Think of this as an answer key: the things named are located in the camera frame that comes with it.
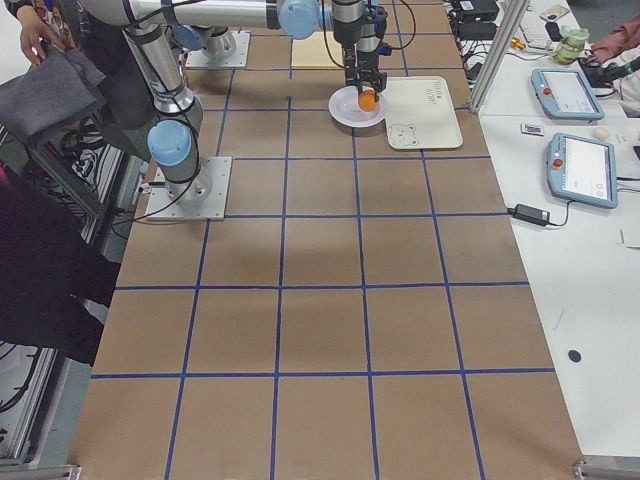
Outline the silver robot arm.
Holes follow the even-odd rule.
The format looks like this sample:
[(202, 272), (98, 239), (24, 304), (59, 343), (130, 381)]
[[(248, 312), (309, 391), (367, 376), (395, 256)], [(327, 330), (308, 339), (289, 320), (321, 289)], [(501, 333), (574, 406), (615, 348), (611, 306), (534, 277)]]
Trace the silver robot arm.
[(163, 29), (185, 29), (206, 47), (222, 38), (232, 45), (231, 26), (280, 30), (305, 39), (316, 30), (333, 32), (340, 45), (345, 83), (357, 92), (386, 87), (378, 69), (378, 47), (386, 13), (370, 1), (85, 1), (83, 7), (122, 31), (151, 92), (158, 120), (145, 132), (153, 160), (164, 176), (165, 208), (178, 218), (222, 216), (228, 183), (215, 168), (229, 172), (227, 157), (203, 157), (198, 137), (203, 107), (189, 89)]
[(225, 37), (232, 25), (280, 30), (303, 40), (316, 30), (332, 31), (342, 59), (345, 84), (359, 92), (365, 86), (378, 97), (387, 86), (379, 70), (387, 12), (371, 1), (176, 1), (166, 13), (173, 37), (188, 50), (201, 50), (215, 36)]

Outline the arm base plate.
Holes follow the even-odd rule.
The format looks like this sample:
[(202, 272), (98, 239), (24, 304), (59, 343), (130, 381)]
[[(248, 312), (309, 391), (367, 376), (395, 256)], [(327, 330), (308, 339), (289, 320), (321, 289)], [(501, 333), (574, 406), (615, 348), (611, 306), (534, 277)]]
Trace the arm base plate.
[(158, 167), (151, 186), (144, 220), (155, 222), (215, 220), (225, 218), (232, 170), (229, 156), (199, 158), (200, 171), (183, 184), (168, 182)]
[(191, 70), (243, 69), (247, 65), (251, 35), (239, 30), (212, 35), (205, 46), (191, 51), (186, 58), (186, 68)]

